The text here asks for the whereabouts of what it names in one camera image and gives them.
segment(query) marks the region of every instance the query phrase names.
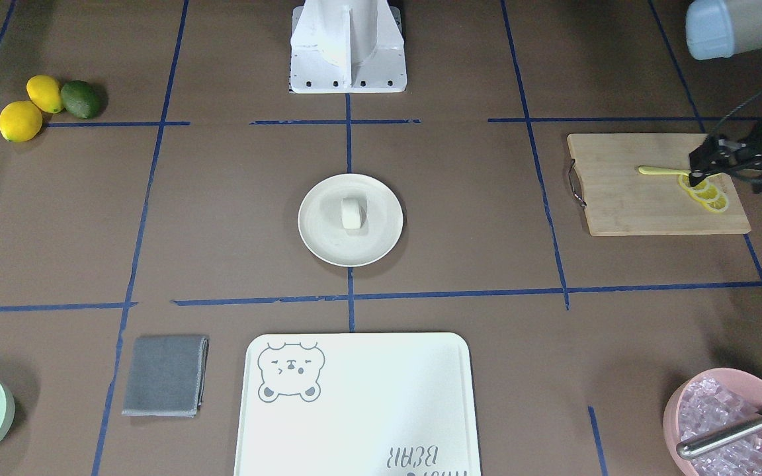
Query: ice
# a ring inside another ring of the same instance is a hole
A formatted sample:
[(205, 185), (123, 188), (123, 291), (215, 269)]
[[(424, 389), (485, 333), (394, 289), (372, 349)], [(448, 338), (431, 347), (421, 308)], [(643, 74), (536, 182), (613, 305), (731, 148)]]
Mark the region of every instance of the ice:
[[(753, 415), (757, 409), (715, 379), (690, 383), (681, 399), (681, 441)], [(699, 476), (762, 476), (762, 432), (692, 460)]]

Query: wooden cutting board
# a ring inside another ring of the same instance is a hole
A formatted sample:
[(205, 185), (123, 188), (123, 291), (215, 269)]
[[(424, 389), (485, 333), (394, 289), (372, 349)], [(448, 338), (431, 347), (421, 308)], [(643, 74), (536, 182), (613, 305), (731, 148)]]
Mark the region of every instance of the wooden cutting board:
[(749, 233), (749, 220), (728, 175), (708, 178), (730, 201), (728, 210), (715, 214), (690, 198), (677, 176), (637, 171), (640, 165), (689, 169), (689, 153), (704, 138), (704, 134), (569, 135), (590, 235)]

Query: pink bowl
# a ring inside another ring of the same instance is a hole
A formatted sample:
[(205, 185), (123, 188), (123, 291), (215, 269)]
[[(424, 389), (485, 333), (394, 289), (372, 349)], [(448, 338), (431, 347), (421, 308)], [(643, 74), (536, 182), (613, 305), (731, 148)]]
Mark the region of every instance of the pink bowl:
[(681, 441), (681, 430), (678, 428), (678, 411), (681, 408), (681, 399), (687, 385), (696, 380), (708, 379), (708, 377), (713, 377), (717, 382), (728, 387), (730, 391), (741, 395), (754, 407), (762, 407), (762, 380), (734, 368), (713, 368), (713, 370), (702, 372), (681, 385), (666, 404), (666, 410), (663, 413), (663, 434), (666, 447), (669, 448), (669, 455), (672, 455), (675, 464), (687, 476), (699, 476), (699, 473), (689, 461), (681, 459), (675, 452), (675, 446)]

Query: stainless steel handle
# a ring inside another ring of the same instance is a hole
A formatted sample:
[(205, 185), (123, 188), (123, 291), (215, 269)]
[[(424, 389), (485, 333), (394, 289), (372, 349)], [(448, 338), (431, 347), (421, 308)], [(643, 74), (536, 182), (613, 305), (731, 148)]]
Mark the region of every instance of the stainless steel handle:
[(755, 434), (760, 430), (762, 430), (762, 409), (759, 409), (749, 418), (727, 424), (710, 433), (699, 434), (688, 440), (683, 440), (675, 446), (675, 451), (679, 457), (691, 460), (741, 440), (750, 434)]

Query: cutting board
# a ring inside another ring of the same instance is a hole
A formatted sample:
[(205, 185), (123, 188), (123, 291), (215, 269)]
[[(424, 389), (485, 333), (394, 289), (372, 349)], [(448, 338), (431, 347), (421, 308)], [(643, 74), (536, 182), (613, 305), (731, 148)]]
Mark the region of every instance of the cutting board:
[(731, 177), (711, 183), (728, 194), (728, 210), (708, 212), (681, 189), (677, 175), (641, 175), (640, 165), (689, 169), (705, 134), (571, 134), (569, 152), (587, 202), (593, 236), (741, 235), (751, 226)]
[(451, 333), (262, 335), (235, 476), (480, 476), (469, 349)]

